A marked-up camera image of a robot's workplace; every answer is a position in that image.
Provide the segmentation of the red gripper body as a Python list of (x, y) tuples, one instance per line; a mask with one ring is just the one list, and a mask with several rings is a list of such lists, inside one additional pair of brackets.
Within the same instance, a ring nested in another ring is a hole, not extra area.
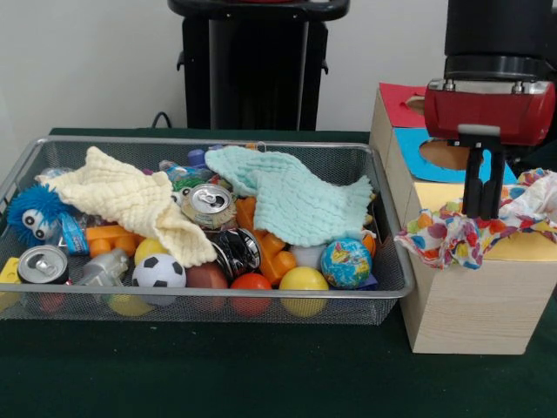
[(555, 107), (556, 90), (549, 81), (435, 79), (426, 87), (424, 118), (435, 138), (478, 135), (527, 146), (546, 138)]

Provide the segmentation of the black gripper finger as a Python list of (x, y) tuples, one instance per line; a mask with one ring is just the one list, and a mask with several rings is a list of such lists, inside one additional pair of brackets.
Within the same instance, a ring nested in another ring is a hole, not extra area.
[(505, 172), (505, 151), (503, 148), (487, 148), (491, 154), (490, 178), (483, 186), (482, 218), (497, 219), (500, 208), (500, 195)]
[(466, 162), (462, 212), (472, 219), (477, 218), (480, 213), (480, 200), (483, 190), (483, 183), (480, 179), (482, 152), (481, 148), (471, 148)]

